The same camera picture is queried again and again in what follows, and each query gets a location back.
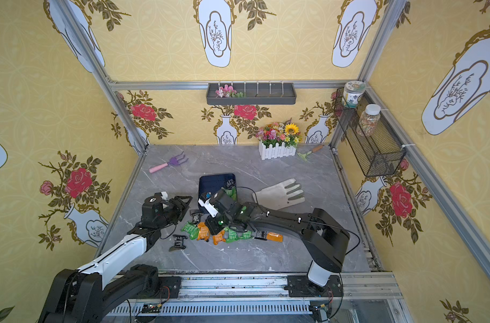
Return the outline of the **green cookie packet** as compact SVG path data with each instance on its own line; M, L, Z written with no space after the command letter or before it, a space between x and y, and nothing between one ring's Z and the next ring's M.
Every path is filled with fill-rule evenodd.
M223 239L226 243L233 243L239 241L240 237L236 231L226 227L224 229Z
M253 233L251 231L244 231L244 232L241 232L239 235L238 235L238 238L240 240L248 240L248 239L251 239L253 238Z
M187 222L183 226L182 231L186 232L191 240L197 240L199 237L200 229L197 225L194 225L191 222Z

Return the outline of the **orange cookie packet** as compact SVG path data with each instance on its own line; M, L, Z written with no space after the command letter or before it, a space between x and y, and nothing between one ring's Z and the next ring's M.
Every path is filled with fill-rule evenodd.
M220 242L226 242L225 234L226 231L222 230L218 234L212 236L212 240L215 246L217 246Z
M267 240L282 243L283 242L283 236L281 234L277 234L274 232L268 232L267 233Z
M209 242L209 240L210 240L210 230L206 226L206 224L203 223L203 222L198 223L197 228L199 229L197 240L203 240L203 241Z

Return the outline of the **black checkered cookie packet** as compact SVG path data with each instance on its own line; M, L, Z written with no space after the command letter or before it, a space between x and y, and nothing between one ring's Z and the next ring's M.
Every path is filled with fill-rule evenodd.
M174 234L173 235L174 239L174 244L169 248L169 252L174 252L174 251L179 251L179 250L185 250L186 246L184 244L184 241L188 240L189 237L186 235L178 235Z

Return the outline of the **small checkered black packet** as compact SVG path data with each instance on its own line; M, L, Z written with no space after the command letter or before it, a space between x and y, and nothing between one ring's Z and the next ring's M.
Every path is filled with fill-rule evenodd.
M190 216L191 216L191 223L194 226L197 226L201 222L201 218L203 217L203 213L200 212L198 209L192 209L190 211Z

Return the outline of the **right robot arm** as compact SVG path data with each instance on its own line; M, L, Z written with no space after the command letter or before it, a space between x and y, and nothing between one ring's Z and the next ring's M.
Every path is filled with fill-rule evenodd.
M342 272L351 236L358 236L319 208L311 213L277 211L257 202L236 201L224 189L201 195L198 203L233 229L273 231L299 238L312 257L308 280L321 287L333 274Z

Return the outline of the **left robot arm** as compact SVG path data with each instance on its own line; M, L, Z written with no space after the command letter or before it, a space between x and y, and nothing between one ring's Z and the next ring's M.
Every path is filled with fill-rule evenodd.
M161 279L151 265L132 266L162 236L162 230L178 224L186 215L192 196L166 200L161 193L148 197L141 219L115 246L78 269L58 273L39 316L39 322L101 322L125 301L136 297L178 297L180 277Z

